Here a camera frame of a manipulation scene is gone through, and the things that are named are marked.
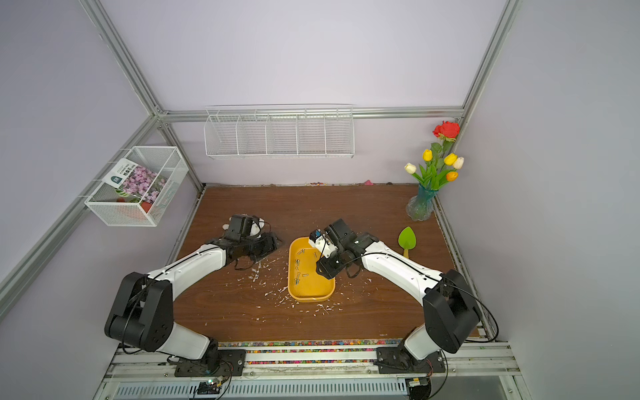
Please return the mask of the pink flower packet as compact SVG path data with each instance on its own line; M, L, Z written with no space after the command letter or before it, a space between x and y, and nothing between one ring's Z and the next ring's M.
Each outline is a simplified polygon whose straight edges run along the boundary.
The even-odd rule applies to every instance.
M120 198L149 204L158 200L167 181L163 175L127 158L118 160L102 179Z

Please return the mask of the aluminium front rail frame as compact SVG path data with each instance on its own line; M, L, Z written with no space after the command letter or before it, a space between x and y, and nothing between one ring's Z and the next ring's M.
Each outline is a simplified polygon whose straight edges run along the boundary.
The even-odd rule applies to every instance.
M508 343L468 343L435 353L416 370L391 368L398 341L221 343L221 365L209 372L162 353L118 350L96 399L240 399L496 393L529 399Z

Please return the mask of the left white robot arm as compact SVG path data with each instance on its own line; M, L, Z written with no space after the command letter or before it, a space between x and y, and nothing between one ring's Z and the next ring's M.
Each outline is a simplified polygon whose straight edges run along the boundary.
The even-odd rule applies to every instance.
M234 215L220 238L168 266L126 275L107 317L105 335L139 351L211 363L217 351L214 340L178 324L173 304L211 273L241 258L256 263L275 252L278 237L268 226L258 216Z

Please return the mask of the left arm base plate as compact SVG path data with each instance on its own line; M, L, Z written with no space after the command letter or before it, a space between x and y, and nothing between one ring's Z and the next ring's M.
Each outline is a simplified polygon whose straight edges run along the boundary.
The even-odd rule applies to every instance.
M207 351L200 360L180 358L176 364L176 378L239 377L243 374L247 352L241 349Z

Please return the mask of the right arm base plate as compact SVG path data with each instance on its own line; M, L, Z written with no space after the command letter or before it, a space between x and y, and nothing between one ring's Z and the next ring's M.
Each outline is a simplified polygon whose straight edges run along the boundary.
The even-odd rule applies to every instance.
M400 346L376 348L374 364L381 374L424 373L432 375L444 373L446 369L444 358L440 352L430 353L426 358L418 360Z

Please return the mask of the blue glass vase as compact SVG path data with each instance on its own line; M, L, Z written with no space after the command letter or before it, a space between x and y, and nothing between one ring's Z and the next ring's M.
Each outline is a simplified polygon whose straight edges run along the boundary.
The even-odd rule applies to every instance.
M437 191L418 185L418 194L412 197L406 206L406 213L411 220L422 222L430 219L434 210L433 200L437 194Z

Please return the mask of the green leaf spatula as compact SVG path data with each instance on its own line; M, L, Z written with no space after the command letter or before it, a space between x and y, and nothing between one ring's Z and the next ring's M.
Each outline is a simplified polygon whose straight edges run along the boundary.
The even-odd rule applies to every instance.
M417 238L411 227L404 228L398 235L398 245L403 250L403 256L409 258L410 251L415 249L417 245Z

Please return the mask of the yellow plastic storage box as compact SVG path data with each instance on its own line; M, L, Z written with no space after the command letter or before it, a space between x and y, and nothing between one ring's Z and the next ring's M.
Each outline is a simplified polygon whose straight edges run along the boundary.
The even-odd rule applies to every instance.
M325 301L335 291L335 280L326 279L316 271L320 255L307 238L297 238L289 246L288 293L300 303Z

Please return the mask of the artificial flower bouquet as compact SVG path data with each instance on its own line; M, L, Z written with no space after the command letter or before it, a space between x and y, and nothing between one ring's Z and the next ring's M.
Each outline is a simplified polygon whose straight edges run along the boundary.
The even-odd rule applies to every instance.
M406 173L414 177L428 191L437 192L449 183L455 182L463 168L464 158L453 153L461 128L458 123L443 121L433 130L437 139L423 152L423 162L419 165L407 163Z

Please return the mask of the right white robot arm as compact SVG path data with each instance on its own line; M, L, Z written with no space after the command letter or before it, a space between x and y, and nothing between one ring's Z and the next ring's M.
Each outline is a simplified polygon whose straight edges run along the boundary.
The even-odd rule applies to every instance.
M397 253L369 233L357 234L343 220L310 233L320 251L317 273L335 278L353 265L376 273L414 298L423 308L424 324L403 340L399 351L416 361L438 351L456 353L480 322L481 303L463 275L427 268Z

